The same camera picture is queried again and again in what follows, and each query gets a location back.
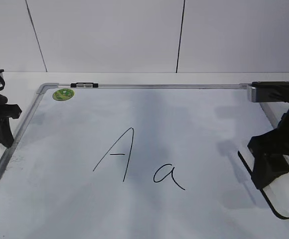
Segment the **white table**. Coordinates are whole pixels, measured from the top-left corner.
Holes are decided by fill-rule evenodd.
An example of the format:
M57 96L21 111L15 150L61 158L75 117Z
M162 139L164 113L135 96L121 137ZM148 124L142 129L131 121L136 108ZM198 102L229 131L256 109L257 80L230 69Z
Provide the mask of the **white table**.
M11 119L13 133L26 114L38 87L46 82L101 84L240 84L253 81L289 81L289 73L21 73L5 72L5 89L9 104L18 104L23 110L19 119ZM277 118L287 109L286 104L273 104ZM0 145L0 157L5 148Z

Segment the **black marker writing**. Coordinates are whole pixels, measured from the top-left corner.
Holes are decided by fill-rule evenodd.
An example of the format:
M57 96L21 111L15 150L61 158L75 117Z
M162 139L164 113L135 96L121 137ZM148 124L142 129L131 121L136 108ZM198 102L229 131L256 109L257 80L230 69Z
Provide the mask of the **black marker writing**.
M117 140L116 142L108 149L108 151L105 153L105 155L99 160L99 162L96 164L95 168L93 169L93 172L95 171L95 169L98 167L98 165L101 163L101 161L106 157L106 155L109 153L109 151L116 145L116 143L129 131L132 130L133 135L132 135L132 139L131 139L131 145L130 145L130 151L129 151L129 156L128 156L128 162L127 162L127 166L126 166L126 170L125 170L125 175L124 175L124 179L123 182L125 181L126 175L127 175L127 170L128 170L128 166L129 166L129 162L130 162L130 156L131 156L131 151L133 148L133 143L134 143L134 135L135 135L135 130L134 128L130 127L128 128Z
M159 170L162 169L162 168L164 168L165 166L169 166L169 165L172 166L171 163L167 163L167 164L164 164L163 166L161 166L161 167L155 172L155 174L154 174L154 176L153 176L153 181L154 181L155 183L159 183L159 182L161 182L163 179L165 179L169 174L171 174L171 178L172 178L172 180L175 182L175 184L176 184L179 188L181 188L182 190L185 190L185 189L184 189L183 187L181 187L181 186L177 183L177 181L174 179L173 171L174 171L175 167L173 167L172 170L171 170L170 172L168 172L161 180L156 181L155 176L156 176L157 172L159 172Z

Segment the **white wall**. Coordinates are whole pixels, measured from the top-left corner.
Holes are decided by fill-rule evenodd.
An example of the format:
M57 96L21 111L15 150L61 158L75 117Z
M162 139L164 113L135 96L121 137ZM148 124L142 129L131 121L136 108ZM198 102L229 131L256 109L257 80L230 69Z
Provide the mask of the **white wall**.
M175 72L184 0L28 0L50 72ZM289 72L289 0L185 0L178 72ZM0 0L0 68L45 71L25 0Z
M51 72L174 72L182 0L28 0Z
M24 0L0 0L0 69L45 71Z
M186 0L179 72L289 72L289 0Z

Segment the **green sticker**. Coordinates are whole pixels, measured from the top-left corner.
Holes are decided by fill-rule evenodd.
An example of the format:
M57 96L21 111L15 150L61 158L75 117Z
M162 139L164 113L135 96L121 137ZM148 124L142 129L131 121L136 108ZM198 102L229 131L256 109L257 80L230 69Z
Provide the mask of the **green sticker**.
M66 101L74 96L75 92L71 89L60 89L53 94L56 101Z

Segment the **whiteboard frame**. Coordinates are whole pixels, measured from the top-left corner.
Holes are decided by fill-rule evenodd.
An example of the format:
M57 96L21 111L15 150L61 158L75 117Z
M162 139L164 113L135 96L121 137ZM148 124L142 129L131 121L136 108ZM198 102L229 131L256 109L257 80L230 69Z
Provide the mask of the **whiteboard frame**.
M153 85L140 85L140 84L99 84L97 88L102 89L236 89L236 90L246 90L248 84L153 84ZM49 89L56 89L56 88L70 88L71 84L60 84L60 83L45 83L42 84L39 89L36 92L36 96L32 102L32 104L29 106L28 111L26 112L26 115L24 116L23 121L20 123L20 127L18 128L16 135L14 137L14 143L13 145L6 149L3 153L2 157L0 158L0 179L2 178L2 175L4 174L6 167L15 152L18 143L20 142L24 132L26 131L27 126L29 125L33 115L36 112L37 107L39 106L39 103L41 99L43 98L44 94ZM97 89L93 87L83 87L84 89ZM261 103L261 107L268 117L270 123L274 127L277 124L277 119L274 116L273 112L270 110L268 104Z

